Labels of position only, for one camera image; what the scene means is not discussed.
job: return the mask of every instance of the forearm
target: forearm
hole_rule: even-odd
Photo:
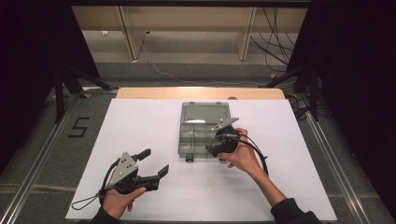
[[[287,197],[276,187],[263,169],[253,169],[247,173],[257,183],[265,198],[272,207],[285,200]]]

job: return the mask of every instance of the transparent green plastic box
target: transparent green plastic box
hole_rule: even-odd
[[[213,158],[205,146],[209,146],[216,131],[212,131],[222,119],[229,119],[228,103],[196,103],[182,104],[178,155],[193,161],[194,158]]]

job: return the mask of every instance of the person's right hand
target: person's right hand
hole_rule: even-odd
[[[248,130],[243,128],[237,128],[238,132],[240,132],[241,140],[248,141]],[[254,154],[253,148],[247,146],[243,143],[238,143],[236,150],[233,153],[219,153],[218,157],[220,159],[229,161],[230,164],[228,165],[229,168],[234,166],[238,167],[240,170],[245,171],[249,175],[251,175],[255,171],[261,171],[262,168],[260,167],[259,161]]]

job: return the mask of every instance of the white table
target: white table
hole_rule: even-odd
[[[186,163],[177,154],[181,105],[189,100],[114,99],[107,111],[86,170],[73,202],[95,194],[110,164],[123,151],[131,155],[151,148],[151,156],[139,161],[139,175],[156,175],[166,164],[169,173],[159,190],[134,202],[132,213],[121,219],[136,221],[239,221],[274,220],[271,206],[245,173],[228,169],[227,162],[194,160]],[[228,102],[233,126],[248,129],[262,150],[271,179],[303,211],[320,220],[335,221],[301,131],[287,100],[196,100]],[[69,219],[91,219],[100,204],[96,200],[81,211],[71,207]]]

